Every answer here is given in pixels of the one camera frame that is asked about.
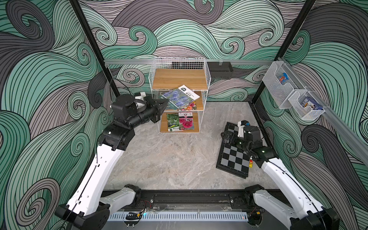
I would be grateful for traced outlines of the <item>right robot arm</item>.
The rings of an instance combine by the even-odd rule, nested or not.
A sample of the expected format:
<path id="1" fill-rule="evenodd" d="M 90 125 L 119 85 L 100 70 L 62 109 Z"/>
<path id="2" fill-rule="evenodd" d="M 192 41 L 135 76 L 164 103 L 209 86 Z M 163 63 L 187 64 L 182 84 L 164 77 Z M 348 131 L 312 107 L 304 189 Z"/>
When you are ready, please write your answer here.
<path id="1" fill-rule="evenodd" d="M 243 200 L 250 208 L 261 207 L 289 230 L 337 230 L 340 217 L 333 208 L 325 208 L 288 171 L 276 152 L 263 145 L 259 127 L 243 120 L 228 122 L 221 133 L 216 168 L 247 178 L 256 164 L 276 183 L 288 203 L 271 195 L 260 185 L 246 188 Z"/>

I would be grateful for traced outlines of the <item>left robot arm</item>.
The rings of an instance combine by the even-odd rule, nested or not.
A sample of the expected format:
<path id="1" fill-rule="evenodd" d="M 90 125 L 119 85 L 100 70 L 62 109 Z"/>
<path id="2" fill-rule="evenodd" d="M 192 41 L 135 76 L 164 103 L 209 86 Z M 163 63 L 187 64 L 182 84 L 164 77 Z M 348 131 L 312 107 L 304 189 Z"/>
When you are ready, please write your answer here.
<path id="1" fill-rule="evenodd" d="M 135 136 L 134 129 L 149 121 L 160 121 L 168 99 L 141 94 L 123 94 L 111 108 L 114 118 L 102 132 L 95 157 L 80 186 L 67 204 L 57 207 L 55 215 L 78 230 L 100 230 L 109 216 L 125 206 L 140 206 L 141 189 L 128 184 L 102 197 L 104 187 L 116 163 Z"/>

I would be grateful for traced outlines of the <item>green leaf seed packet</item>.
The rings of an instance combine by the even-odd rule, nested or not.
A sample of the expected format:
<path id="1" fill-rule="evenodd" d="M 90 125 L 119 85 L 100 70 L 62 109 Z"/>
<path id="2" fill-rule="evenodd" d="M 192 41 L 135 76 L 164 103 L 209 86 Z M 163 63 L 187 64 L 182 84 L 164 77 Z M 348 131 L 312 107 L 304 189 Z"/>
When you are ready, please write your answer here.
<path id="1" fill-rule="evenodd" d="M 181 130 L 178 113 L 168 113 L 166 115 L 166 118 L 167 118 L 167 127 L 168 127 L 169 132 L 177 132 Z"/>

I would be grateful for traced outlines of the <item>mixed colour flower seed packet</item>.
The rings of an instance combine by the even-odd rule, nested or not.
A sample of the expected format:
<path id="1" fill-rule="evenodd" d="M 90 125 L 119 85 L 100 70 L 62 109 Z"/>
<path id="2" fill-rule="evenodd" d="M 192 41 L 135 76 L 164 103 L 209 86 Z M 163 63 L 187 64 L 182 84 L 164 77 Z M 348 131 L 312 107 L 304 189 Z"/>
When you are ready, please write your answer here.
<path id="1" fill-rule="evenodd" d="M 193 101 L 193 102 L 189 103 L 188 105 L 182 107 L 180 110 L 181 111 L 193 111 L 193 110 L 197 110 L 196 102 Z"/>

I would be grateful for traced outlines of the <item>lavender seed packet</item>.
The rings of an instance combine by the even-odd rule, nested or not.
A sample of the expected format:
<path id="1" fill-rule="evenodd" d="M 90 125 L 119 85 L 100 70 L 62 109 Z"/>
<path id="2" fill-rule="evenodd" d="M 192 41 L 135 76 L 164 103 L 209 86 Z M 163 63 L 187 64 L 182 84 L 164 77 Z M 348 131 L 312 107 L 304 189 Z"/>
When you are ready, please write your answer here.
<path id="1" fill-rule="evenodd" d="M 182 107 L 188 105 L 189 103 L 196 101 L 200 98 L 198 94 L 190 90 L 185 85 L 175 88 L 171 91 L 167 91 L 160 94 L 160 98 L 169 99 L 168 106 L 172 110 L 180 110 Z"/>

